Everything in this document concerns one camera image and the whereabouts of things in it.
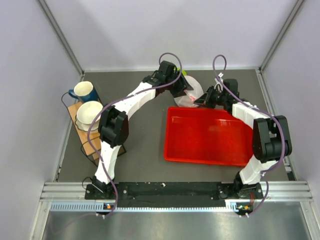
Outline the white mesh laundry bag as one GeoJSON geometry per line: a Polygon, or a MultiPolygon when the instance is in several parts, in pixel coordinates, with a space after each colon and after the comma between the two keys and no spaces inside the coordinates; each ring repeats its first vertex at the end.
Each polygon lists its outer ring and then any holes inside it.
{"type": "Polygon", "coordinates": [[[178,107],[198,108],[194,102],[204,94],[203,88],[194,77],[186,75],[185,79],[193,90],[185,90],[185,95],[174,98],[174,101],[178,107]]]}

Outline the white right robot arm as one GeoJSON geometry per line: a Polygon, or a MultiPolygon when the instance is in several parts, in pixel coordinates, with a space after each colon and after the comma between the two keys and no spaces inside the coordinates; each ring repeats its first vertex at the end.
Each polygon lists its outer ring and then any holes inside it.
{"type": "Polygon", "coordinates": [[[194,104],[212,109],[222,106],[231,116],[252,129],[253,155],[247,165],[236,174],[232,190],[237,197],[246,198],[257,192],[264,173],[291,154],[292,143],[285,116],[263,112],[250,102],[240,99],[239,95],[238,81],[229,78],[221,84],[210,86],[194,104]]]}

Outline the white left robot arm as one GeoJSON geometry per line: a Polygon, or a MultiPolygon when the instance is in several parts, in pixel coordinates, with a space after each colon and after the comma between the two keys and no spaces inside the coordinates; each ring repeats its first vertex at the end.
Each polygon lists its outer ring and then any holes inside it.
{"type": "Polygon", "coordinates": [[[100,114],[98,133],[101,149],[98,152],[97,171],[86,187],[87,200],[117,197],[113,182],[119,151],[129,136],[129,120],[144,104],[164,91],[173,97],[185,95],[192,87],[182,70],[169,61],[162,61],[153,74],[146,76],[128,96],[107,104],[100,114]]]}

